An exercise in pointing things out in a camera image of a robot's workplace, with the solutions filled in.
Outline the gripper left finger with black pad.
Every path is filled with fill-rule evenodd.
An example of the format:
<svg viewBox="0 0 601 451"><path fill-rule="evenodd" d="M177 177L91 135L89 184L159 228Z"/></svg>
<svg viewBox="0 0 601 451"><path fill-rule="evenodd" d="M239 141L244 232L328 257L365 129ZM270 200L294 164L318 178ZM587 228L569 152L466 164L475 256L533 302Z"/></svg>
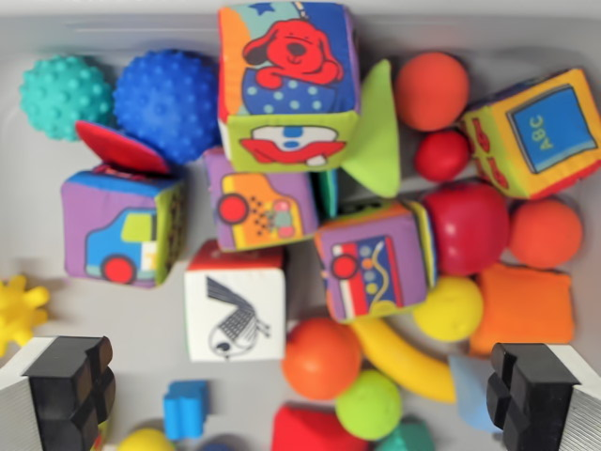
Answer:
<svg viewBox="0 0 601 451"><path fill-rule="evenodd" d="M29 341L1 367L3 450L93 450L116 397L106 336Z"/></svg>

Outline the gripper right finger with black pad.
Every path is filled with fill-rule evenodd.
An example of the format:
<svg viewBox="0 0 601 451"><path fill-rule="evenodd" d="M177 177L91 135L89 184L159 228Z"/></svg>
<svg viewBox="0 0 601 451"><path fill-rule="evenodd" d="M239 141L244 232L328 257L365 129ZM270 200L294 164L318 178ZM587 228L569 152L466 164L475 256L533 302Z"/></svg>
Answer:
<svg viewBox="0 0 601 451"><path fill-rule="evenodd" d="M600 375L570 345L498 343L486 406L508 450L598 450Z"/></svg>

